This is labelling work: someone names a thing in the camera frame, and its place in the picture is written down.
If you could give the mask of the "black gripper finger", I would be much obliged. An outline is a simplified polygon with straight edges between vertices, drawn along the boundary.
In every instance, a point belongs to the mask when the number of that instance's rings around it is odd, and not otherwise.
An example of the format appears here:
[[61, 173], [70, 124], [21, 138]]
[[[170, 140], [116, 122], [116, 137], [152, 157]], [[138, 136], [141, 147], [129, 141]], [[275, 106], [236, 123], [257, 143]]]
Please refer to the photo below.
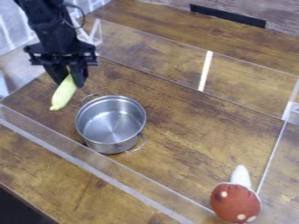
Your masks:
[[86, 64], [81, 60], [72, 61], [69, 63], [69, 73], [70, 73], [73, 82], [76, 84], [76, 87], [81, 88], [88, 78]]
[[66, 66], [64, 64], [44, 64], [42, 67], [54, 83], [60, 85], [69, 74]]

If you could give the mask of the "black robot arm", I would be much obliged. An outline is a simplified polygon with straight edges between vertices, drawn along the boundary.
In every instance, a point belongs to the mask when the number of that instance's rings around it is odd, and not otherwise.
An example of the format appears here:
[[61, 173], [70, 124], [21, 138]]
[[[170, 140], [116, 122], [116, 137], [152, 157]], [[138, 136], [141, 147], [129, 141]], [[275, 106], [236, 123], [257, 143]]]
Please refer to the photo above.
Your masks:
[[81, 88], [89, 75], [88, 66], [96, 66], [98, 62], [96, 47], [77, 38], [77, 27], [68, 13], [68, 7], [76, 8], [76, 5], [64, 0], [13, 1], [40, 40], [22, 49], [30, 63], [44, 67], [57, 85], [70, 74], [76, 87]]

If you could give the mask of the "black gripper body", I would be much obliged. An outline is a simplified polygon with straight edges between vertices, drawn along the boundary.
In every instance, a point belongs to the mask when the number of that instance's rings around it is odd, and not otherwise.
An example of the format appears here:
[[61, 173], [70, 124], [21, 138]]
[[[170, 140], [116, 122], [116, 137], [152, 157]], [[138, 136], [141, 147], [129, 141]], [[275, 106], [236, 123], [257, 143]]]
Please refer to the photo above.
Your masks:
[[26, 45], [22, 49], [33, 65], [94, 66], [97, 64], [96, 47], [78, 40], [77, 27], [70, 21], [29, 21], [28, 24], [38, 38], [38, 43]]

